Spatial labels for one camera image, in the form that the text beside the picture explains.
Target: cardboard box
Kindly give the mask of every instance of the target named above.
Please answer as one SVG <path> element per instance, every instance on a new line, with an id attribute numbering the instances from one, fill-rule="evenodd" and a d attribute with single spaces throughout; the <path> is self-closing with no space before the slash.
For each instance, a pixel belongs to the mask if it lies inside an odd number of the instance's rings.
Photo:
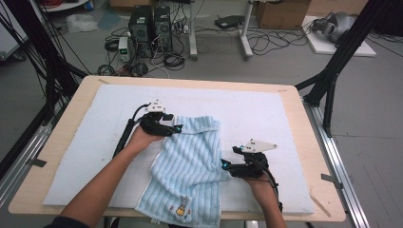
<path id="1" fill-rule="evenodd" d="M 308 15 L 326 16 L 329 12 L 345 11 L 358 15 L 364 9 L 368 0 L 312 0 Z"/>
<path id="2" fill-rule="evenodd" d="M 312 0 L 284 0 L 279 4 L 259 3 L 256 15 L 262 29 L 299 29 Z"/>
<path id="3" fill-rule="evenodd" d="M 154 0 L 110 0 L 110 6 L 119 10 L 132 10 L 136 5 L 154 6 Z"/>

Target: gray floor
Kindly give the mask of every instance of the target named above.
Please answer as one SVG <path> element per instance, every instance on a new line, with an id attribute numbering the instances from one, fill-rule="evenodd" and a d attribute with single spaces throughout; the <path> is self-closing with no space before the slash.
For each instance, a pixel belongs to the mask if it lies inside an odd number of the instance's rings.
<path id="1" fill-rule="evenodd" d="M 197 25 L 213 28 L 217 18 L 203 7 Z M 105 11 L 85 12 L 99 22 Z M 112 30 L 127 25 L 120 19 L 109 30 L 66 34 L 65 38 L 91 72 L 105 63 L 105 38 Z M 251 27 L 256 24 L 251 20 Z M 168 70 L 171 79 L 245 82 L 258 84 L 296 85 L 319 73 L 331 56 L 314 54 L 310 47 L 287 47 L 254 56 L 244 61 L 236 34 L 198 33 L 199 59 L 189 59 L 188 49 L 183 53 L 185 68 Z M 403 45 L 377 41 L 399 54 Z M 375 58 L 354 57 L 337 81 L 332 130 L 341 158 L 372 227 L 401 227 L 403 224 L 403 59 L 387 49 L 367 40 L 375 50 Z M 71 51 L 68 61 L 81 67 Z M 0 159 L 25 130 L 44 103 L 38 80 L 29 61 L 1 63 L 0 73 Z M 167 78 L 162 70 L 154 70 L 147 77 Z M 300 91 L 305 95 L 309 89 Z M 0 227 L 41 227 L 51 217 L 11 215 L 6 201 L 0 209 Z M 301 222 L 289 222 L 290 227 L 305 227 Z M 352 227 L 347 219 L 341 223 L 315 222 L 315 227 Z"/>

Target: device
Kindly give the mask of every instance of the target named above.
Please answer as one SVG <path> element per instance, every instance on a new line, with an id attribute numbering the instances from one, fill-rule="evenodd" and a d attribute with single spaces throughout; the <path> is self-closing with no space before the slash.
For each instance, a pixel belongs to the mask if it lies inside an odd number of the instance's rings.
<path id="1" fill-rule="evenodd" d="M 354 22 L 355 18 L 346 12 L 330 12 L 325 18 L 314 20 L 311 29 L 312 31 L 321 31 L 331 42 L 337 44 L 340 42 L 339 39 L 345 36 Z"/>
<path id="2" fill-rule="evenodd" d="M 157 44 L 152 44 L 156 35 L 151 6 L 134 6 L 128 28 L 135 47 L 134 51 L 138 52 L 140 57 L 152 57 L 154 45 Z"/>
<path id="3" fill-rule="evenodd" d="M 145 108 L 145 113 L 141 118 L 135 120 L 137 113 L 140 109 Z M 133 117 L 127 121 L 124 133 L 119 139 L 118 145 L 116 146 L 115 157 L 122 149 L 125 147 L 128 137 L 130 136 L 134 126 L 140 123 L 142 129 L 150 135 L 170 137 L 173 134 L 181 133 L 183 125 L 174 125 L 175 116 L 172 114 L 165 113 L 165 107 L 161 104 L 159 100 L 156 100 L 150 104 L 143 104 L 133 114 Z"/>
<path id="4" fill-rule="evenodd" d="M 229 29 L 243 24 L 244 16 L 227 16 L 215 20 L 214 23 L 220 29 Z"/>
<path id="5" fill-rule="evenodd" d="M 154 23 L 157 36 L 159 37 L 159 46 L 164 51 L 172 51 L 172 27 L 169 7 L 156 7 L 154 9 Z"/>
<path id="6" fill-rule="evenodd" d="M 120 37 L 119 38 L 119 45 L 118 45 L 119 55 L 121 56 L 121 60 L 124 63 L 130 61 L 130 50 L 128 48 L 128 38 L 127 37 Z"/>
<path id="7" fill-rule="evenodd" d="M 275 190 L 278 201 L 278 209 L 282 212 L 282 203 L 278 200 L 278 184 L 272 173 L 269 171 L 269 163 L 266 156 L 261 153 L 265 150 L 275 149 L 277 146 L 268 142 L 250 140 L 245 146 L 232 149 L 234 153 L 243 155 L 245 164 L 232 164 L 230 161 L 221 160 L 222 169 L 230 173 L 232 177 L 241 179 L 257 179 L 262 175 L 266 175 L 268 182 Z"/>

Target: white desk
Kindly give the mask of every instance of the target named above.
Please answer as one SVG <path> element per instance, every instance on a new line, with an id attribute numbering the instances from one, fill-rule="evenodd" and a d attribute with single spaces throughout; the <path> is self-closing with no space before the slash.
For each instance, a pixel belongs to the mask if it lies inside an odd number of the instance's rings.
<path id="1" fill-rule="evenodd" d="M 320 178 L 320 174 L 329 175 L 329 171 L 297 90 L 293 86 L 101 76 L 87 76 L 81 83 L 38 157 L 38 159 L 48 163 L 42 168 L 31 167 L 26 179 L 10 204 L 9 210 L 12 213 L 57 215 L 63 210 L 63 206 L 45 206 L 43 201 L 53 181 L 60 160 L 71 143 L 81 120 L 86 115 L 86 111 L 91 105 L 98 88 L 103 84 L 219 88 L 277 93 L 282 99 L 308 184 L 309 194 L 315 207 L 313 214 L 304 216 L 287 215 L 284 218 L 286 220 L 303 221 L 343 221 L 345 219 L 344 209 L 334 184 Z M 143 216 L 141 213 L 127 208 L 108 208 L 105 215 L 119 217 Z M 263 215 L 262 213 L 223 211 L 221 218 L 263 220 Z"/>

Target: computer tower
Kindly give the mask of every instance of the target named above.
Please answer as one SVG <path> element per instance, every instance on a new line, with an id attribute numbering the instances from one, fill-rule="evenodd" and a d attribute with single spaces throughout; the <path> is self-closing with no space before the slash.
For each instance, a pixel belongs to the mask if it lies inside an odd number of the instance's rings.
<path id="1" fill-rule="evenodd" d="M 172 30 L 169 7 L 156 7 L 154 10 L 156 35 L 165 51 L 172 51 Z"/>
<path id="2" fill-rule="evenodd" d="M 141 57 L 152 57 L 151 42 L 156 38 L 151 6 L 134 6 L 128 22 L 130 36 Z"/>

